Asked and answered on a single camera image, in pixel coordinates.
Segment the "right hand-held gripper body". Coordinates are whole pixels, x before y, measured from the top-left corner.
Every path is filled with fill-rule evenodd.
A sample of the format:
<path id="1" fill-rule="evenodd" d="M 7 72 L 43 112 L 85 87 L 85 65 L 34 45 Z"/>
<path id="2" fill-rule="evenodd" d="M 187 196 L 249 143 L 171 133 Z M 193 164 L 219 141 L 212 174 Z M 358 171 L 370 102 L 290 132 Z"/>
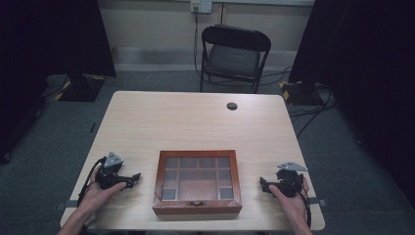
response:
<path id="1" fill-rule="evenodd" d="M 300 194 L 303 189 L 303 175 L 300 172 L 307 171 L 307 168 L 294 162 L 278 164 L 277 167 L 277 188 L 280 192 L 288 198 Z"/>

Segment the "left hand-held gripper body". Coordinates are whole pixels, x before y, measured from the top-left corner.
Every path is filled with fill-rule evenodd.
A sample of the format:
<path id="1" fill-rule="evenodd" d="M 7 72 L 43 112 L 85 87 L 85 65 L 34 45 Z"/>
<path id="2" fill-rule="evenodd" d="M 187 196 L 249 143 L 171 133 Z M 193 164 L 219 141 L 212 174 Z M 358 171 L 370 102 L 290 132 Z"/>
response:
<path id="1" fill-rule="evenodd" d="M 109 152 L 104 163 L 96 175 L 96 182 L 102 189 L 109 189 L 119 182 L 133 182 L 131 177 L 119 176 L 117 173 L 122 167 L 123 159 L 113 152 Z"/>

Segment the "wooden box with glass lid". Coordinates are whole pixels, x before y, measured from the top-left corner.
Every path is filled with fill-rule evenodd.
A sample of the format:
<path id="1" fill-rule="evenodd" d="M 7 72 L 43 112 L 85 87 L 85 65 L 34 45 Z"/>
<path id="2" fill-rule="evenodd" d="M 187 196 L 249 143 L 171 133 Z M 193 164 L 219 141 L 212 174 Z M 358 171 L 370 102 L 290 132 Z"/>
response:
<path id="1" fill-rule="evenodd" d="M 239 213 L 242 206 L 235 150 L 160 152 L 155 214 Z"/>

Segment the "person's right hand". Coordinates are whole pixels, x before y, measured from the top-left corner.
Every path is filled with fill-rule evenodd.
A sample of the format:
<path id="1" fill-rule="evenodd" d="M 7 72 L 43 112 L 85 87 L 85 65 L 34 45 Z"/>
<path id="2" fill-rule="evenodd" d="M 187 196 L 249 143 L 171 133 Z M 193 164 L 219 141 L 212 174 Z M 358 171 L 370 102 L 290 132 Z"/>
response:
<path id="1" fill-rule="evenodd" d="M 269 186 L 269 190 L 277 198 L 283 213 L 293 225 L 304 225 L 307 227 L 307 205 L 303 201 L 309 190 L 307 180 L 302 180 L 302 189 L 293 198 L 286 197 L 276 186 Z"/>

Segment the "person's left hand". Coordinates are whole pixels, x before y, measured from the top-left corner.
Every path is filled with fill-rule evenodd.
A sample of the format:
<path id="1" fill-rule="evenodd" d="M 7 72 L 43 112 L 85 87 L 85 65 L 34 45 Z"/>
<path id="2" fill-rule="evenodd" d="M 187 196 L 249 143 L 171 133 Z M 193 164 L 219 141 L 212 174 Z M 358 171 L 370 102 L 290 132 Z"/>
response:
<path id="1" fill-rule="evenodd" d="M 111 196 L 123 190 L 126 186 L 125 182 L 120 182 L 109 189 L 102 189 L 96 182 L 98 169 L 97 166 L 94 168 L 85 195 L 77 207 L 77 210 L 83 214 L 91 215 L 96 212 L 110 199 Z"/>

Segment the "black stand base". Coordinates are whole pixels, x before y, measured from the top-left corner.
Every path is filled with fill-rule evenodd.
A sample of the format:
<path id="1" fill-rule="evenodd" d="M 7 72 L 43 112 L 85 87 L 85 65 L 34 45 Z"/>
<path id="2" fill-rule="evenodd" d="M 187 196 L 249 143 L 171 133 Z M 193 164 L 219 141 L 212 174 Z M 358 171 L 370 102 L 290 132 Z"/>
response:
<path id="1" fill-rule="evenodd" d="M 287 104 L 293 106 L 322 106 L 323 100 L 315 87 L 308 87 L 301 81 L 289 83 L 280 82 L 282 96 Z"/>
<path id="2" fill-rule="evenodd" d="M 69 74 L 69 81 L 55 97 L 61 102 L 94 102 L 105 83 L 101 76 L 74 73 Z"/>

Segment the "black folding chair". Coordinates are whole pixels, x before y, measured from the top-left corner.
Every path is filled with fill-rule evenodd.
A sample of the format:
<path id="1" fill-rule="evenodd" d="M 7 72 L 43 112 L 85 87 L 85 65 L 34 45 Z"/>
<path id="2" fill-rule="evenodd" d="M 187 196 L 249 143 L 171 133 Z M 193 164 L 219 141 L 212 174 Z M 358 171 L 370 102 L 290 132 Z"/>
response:
<path id="1" fill-rule="evenodd" d="M 200 91 L 205 76 L 244 81 L 257 92 L 271 41 L 263 32 L 224 24 L 214 24 L 202 32 L 203 55 Z"/>

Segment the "black curtain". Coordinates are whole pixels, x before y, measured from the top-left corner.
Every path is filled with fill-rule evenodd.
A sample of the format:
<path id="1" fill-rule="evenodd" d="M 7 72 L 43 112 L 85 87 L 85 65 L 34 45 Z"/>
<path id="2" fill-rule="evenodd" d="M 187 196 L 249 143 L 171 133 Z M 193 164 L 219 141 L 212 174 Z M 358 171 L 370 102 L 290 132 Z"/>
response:
<path id="1" fill-rule="evenodd" d="M 0 0 L 0 164 L 52 74 L 115 76 L 98 0 Z"/>
<path id="2" fill-rule="evenodd" d="M 314 0 L 289 80 L 333 86 L 415 208 L 415 0 Z"/>

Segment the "white wall outlet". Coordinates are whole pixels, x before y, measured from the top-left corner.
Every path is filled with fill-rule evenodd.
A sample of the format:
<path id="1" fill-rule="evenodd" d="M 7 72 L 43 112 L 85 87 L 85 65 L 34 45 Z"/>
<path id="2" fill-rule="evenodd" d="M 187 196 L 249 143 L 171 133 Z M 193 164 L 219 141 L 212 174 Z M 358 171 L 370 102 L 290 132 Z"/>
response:
<path id="1" fill-rule="evenodd" d="M 210 14 L 212 11 L 212 2 L 208 0 L 191 0 L 190 11 L 192 13 Z"/>

